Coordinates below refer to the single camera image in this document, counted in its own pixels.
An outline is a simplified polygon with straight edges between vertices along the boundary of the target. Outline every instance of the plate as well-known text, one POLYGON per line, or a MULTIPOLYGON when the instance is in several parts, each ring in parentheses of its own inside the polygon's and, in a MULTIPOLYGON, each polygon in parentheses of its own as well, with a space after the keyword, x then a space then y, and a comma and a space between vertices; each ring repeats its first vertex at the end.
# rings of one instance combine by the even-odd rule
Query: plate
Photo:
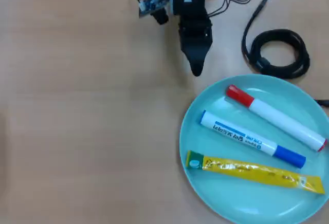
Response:
POLYGON ((255 98, 295 118, 305 126, 329 137, 329 120, 322 108, 300 88, 274 77, 250 74, 223 79, 205 89, 191 104, 183 119, 179 152, 182 166, 198 196, 220 216, 243 224, 300 223, 315 214, 329 194, 329 147, 314 152, 298 140, 251 113, 225 96, 234 84, 255 98), (234 142, 199 124, 203 110, 276 141, 306 156, 302 169, 234 142), (214 172, 187 170, 187 151, 278 167, 300 174, 320 176, 325 195, 300 189, 264 185, 214 172))

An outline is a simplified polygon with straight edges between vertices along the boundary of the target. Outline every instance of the plate rim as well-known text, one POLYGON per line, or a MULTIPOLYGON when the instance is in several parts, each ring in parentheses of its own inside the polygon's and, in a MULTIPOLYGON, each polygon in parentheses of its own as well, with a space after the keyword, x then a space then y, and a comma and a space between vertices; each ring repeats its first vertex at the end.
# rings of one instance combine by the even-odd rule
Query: plate rim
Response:
MULTIPOLYGON (((279 78, 276 78, 276 77, 272 77, 272 76, 269 76, 269 75, 263 75, 263 74, 240 74, 240 75, 235 75, 235 76, 231 76, 231 77, 227 77, 227 78, 223 78, 219 81, 216 81, 215 83, 207 86, 203 91, 201 91, 195 98, 194 100, 192 101, 192 103, 190 104, 189 108, 186 110, 185 112, 185 115, 184 115, 184 118, 181 122, 181 126, 180 126, 180 131, 179 131, 179 156, 180 156, 180 162, 181 162, 181 166, 184 170, 184 173, 185 173, 185 176, 187 178, 187 180, 189 181, 191 187, 193 188, 193 191, 197 194, 198 198, 202 200, 202 202, 208 206, 215 214, 217 214, 218 216, 220 217, 223 217, 225 218, 226 220, 230 221, 230 222, 233 222, 233 223, 236 223, 236 224, 243 224, 242 222, 234 219, 234 218, 231 218, 231 217, 228 217, 227 215, 222 215, 220 214, 218 211, 215 210, 214 206, 206 201, 204 201, 204 199, 201 197, 200 193, 196 190, 195 188, 195 185, 194 183, 191 181, 190 177, 188 176, 187 174, 187 169, 185 167, 185 161, 184 161, 184 155, 182 155, 182 127, 184 126, 184 124, 187 122, 186 121, 186 116, 187 114, 190 112, 192 106, 194 105, 194 103, 197 101, 197 99, 200 98, 200 96, 205 93, 208 89, 210 89, 212 86, 216 85, 216 84, 219 84, 220 82, 222 81, 226 81, 226 80, 230 80, 230 79, 233 79, 233 78, 237 78, 237 77, 251 77, 251 78, 269 78, 269 79, 273 79, 274 81, 279 81, 279 82, 283 82, 285 84, 288 84, 290 85, 292 88, 295 88, 296 90, 298 91, 301 91, 303 94, 305 94, 307 96, 307 98, 316 103, 316 108, 318 109, 318 111, 320 111, 322 113, 322 115, 325 117, 325 120, 327 121, 327 123, 329 124, 329 117, 327 116, 327 114, 324 112, 324 110, 322 109, 322 107, 320 105, 318 105, 318 103, 313 99, 313 97, 311 97, 308 93, 306 93, 302 88, 298 87, 297 85, 295 84, 292 84, 291 82, 289 81, 285 81, 283 79, 279 79, 279 78)), ((302 218, 301 220, 298 220, 297 222, 294 222, 293 224, 298 224, 298 223, 301 223, 301 222, 304 222, 306 220, 308 220, 309 218, 311 218, 313 215, 315 215, 325 204, 326 202, 328 201, 329 199, 329 194, 327 194, 323 200, 322 203, 319 204, 318 207, 316 207, 316 209, 314 211, 312 211, 309 215, 307 215, 306 217, 302 218)))

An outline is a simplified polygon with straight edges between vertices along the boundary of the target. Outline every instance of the yellow tube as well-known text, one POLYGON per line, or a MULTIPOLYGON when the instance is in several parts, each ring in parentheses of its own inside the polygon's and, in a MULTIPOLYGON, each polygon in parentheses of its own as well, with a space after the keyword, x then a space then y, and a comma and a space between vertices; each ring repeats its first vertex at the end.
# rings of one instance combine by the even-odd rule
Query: yellow tube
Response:
POLYGON ((300 175, 256 163, 209 157, 188 151, 186 167, 189 169, 213 171, 263 184, 300 188, 306 191, 324 194, 321 178, 318 176, 300 175))

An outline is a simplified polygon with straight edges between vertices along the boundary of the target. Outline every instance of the table surface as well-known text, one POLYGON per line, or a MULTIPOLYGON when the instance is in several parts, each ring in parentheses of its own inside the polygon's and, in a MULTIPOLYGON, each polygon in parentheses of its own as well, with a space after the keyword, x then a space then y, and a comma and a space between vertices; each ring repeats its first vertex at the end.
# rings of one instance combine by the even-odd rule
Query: table surface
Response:
MULTIPOLYGON (((259 2, 212 19, 213 45, 195 78, 177 18, 140 20, 135 0, 0 0, 1 223, 229 223, 187 183, 178 134, 206 86, 252 72, 240 41, 259 2)), ((328 4, 269 0, 247 40, 298 32, 312 62, 293 83, 315 98, 329 97, 328 4)), ((280 43, 264 54, 293 61, 280 43)), ((328 223, 328 208, 306 223, 328 223)))

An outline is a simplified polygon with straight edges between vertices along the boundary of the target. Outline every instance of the whiteboard marker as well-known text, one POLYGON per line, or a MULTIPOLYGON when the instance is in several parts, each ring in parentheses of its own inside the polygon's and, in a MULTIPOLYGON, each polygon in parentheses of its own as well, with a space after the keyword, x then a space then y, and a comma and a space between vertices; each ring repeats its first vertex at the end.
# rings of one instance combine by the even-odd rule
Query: whiteboard marker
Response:
POLYGON ((223 120, 206 110, 202 114, 200 124, 224 135, 225 137, 249 145, 270 156, 280 158, 300 169, 305 164, 306 157, 279 146, 275 142, 252 133, 247 129, 223 120))
POLYGON ((312 131, 265 102, 250 96, 234 85, 230 85, 227 88, 226 95, 245 105, 253 113, 259 115, 292 137, 305 143, 315 151, 321 151, 327 144, 327 139, 322 137, 320 134, 312 131))

